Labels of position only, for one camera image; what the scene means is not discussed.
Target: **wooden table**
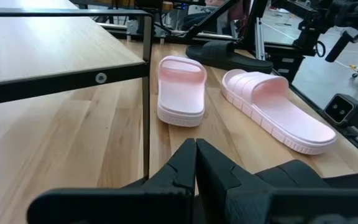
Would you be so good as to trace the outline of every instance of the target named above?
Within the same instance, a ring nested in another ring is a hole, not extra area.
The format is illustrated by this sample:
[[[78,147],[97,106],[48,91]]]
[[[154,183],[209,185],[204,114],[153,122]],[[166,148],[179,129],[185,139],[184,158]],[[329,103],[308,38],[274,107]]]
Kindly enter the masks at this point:
[[[21,2],[31,4],[33,1]],[[48,4],[50,0],[39,2]],[[86,25],[88,29],[95,29],[98,35],[91,35],[87,29],[76,32],[77,35],[64,33],[65,29],[62,32],[45,33],[45,30],[53,28],[32,26],[28,19],[25,24],[31,26],[34,32],[28,33],[28,41],[21,42],[24,47],[18,47],[14,44],[17,39],[8,38],[7,34],[20,34],[22,29],[19,22],[1,18],[0,25],[8,23],[12,26],[10,32],[3,32],[0,27],[0,45],[5,46],[0,47],[2,78],[11,80],[9,71],[12,73],[15,69],[25,71],[14,74],[20,79],[26,79],[33,78],[34,71],[58,73],[55,63],[62,66],[61,71],[72,72],[86,67],[92,69],[95,65],[108,65],[112,63],[109,58],[118,58],[117,61],[120,61],[121,56],[138,62],[138,56],[142,55],[141,43],[122,41],[121,44],[103,30],[92,26],[88,18],[67,18],[67,22],[73,21],[72,25],[51,18],[48,18],[48,22],[46,20],[41,18],[38,21],[45,21],[45,26],[55,23],[67,29],[76,26],[76,23],[84,23],[78,26]],[[63,34],[64,40],[57,38]],[[93,40],[93,45],[84,44],[85,39]],[[110,46],[107,40],[113,41],[114,45]],[[29,52],[36,52],[40,45],[47,46],[44,49],[47,51],[39,53],[41,56],[30,57]],[[66,45],[74,46],[75,50],[67,49]],[[109,58],[100,57],[89,50],[90,47]],[[124,47],[134,54],[128,51],[123,54],[121,50]],[[185,49],[185,45],[176,44],[154,46],[150,77],[151,174],[159,170],[186,138],[204,138],[252,173],[292,159],[305,161],[321,177],[358,173],[358,149],[339,134],[334,149],[318,156],[301,155],[276,141],[225,100],[220,87],[226,71],[217,68],[206,67],[206,113],[201,126],[181,128],[159,121],[156,115],[158,63],[167,55],[185,57]],[[73,65],[62,63],[63,59]],[[141,81],[134,79],[1,103],[0,223],[25,223],[28,204],[48,189],[121,187],[141,178],[141,93]],[[323,121],[294,93],[290,92],[288,97],[305,112]]]

